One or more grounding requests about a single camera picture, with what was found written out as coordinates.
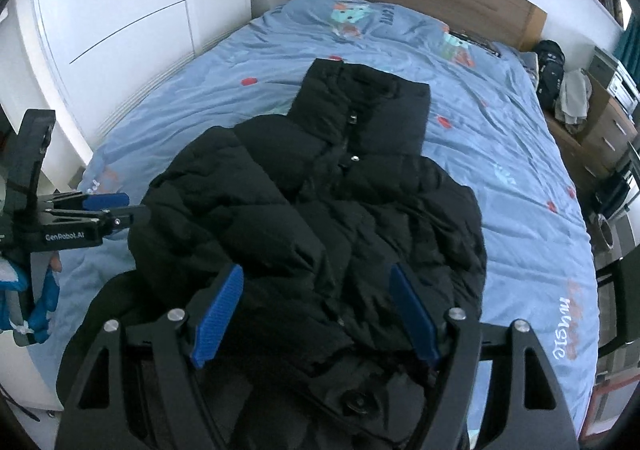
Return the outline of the blue gloved left hand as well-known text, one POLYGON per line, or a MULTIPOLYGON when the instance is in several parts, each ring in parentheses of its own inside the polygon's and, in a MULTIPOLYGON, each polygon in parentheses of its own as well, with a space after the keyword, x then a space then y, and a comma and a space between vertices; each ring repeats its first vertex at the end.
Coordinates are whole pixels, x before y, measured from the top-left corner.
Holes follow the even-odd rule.
POLYGON ((41 344, 51 335, 58 309, 58 274, 62 271, 58 252, 49 253, 47 265, 43 265, 43 254, 37 254, 36 268, 42 276, 33 278, 16 262, 1 259, 1 331, 41 344))

